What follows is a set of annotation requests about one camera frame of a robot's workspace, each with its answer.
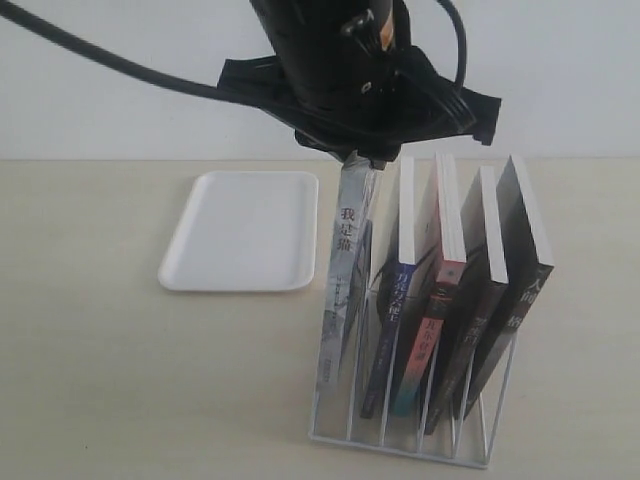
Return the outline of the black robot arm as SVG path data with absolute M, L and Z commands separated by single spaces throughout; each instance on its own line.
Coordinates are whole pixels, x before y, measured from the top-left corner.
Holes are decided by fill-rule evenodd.
M 273 55 L 225 61 L 217 86 L 291 127 L 303 147 L 377 169 L 405 144 L 467 136 L 492 144 L 500 99 L 465 87 L 468 47 L 458 9 L 441 7 L 457 43 L 442 76 L 411 38 L 403 1 L 254 1 Z

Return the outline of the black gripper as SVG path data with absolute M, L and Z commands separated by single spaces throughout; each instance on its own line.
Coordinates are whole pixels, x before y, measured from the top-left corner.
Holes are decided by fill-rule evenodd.
M 502 106 L 498 97 L 456 87 L 415 45 L 396 56 L 389 90 L 372 89 L 353 104 L 304 105 L 274 56 L 226 61 L 218 86 L 263 101 L 263 111 L 292 128 L 300 145 L 334 154 L 343 166 L 357 165 L 359 153 L 379 171 L 404 144 L 469 136 L 491 145 Z

